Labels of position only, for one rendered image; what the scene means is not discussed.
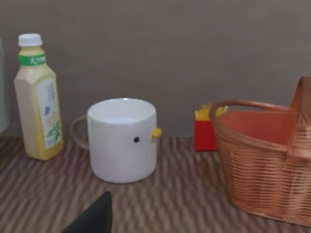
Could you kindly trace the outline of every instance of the red box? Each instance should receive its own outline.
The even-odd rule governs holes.
[[[194,122],[194,149],[196,151],[217,150],[214,129],[210,120]]]

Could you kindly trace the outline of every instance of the gray backdrop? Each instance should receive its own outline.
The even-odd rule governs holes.
[[[91,104],[134,97],[157,107],[166,135],[192,135],[204,101],[290,102],[311,75],[310,9],[310,0],[1,0],[0,38],[13,82],[17,36],[42,34],[66,133]],[[7,134],[20,133],[14,106]]]

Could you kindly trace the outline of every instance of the wicker basket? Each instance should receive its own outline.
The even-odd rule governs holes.
[[[216,109],[243,105],[267,111]],[[259,216],[311,226],[311,77],[302,77],[291,106],[231,100],[210,118],[232,202]]]

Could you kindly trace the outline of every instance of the black object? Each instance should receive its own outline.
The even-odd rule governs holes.
[[[105,192],[82,212],[62,233],[111,233],[111,193]]]

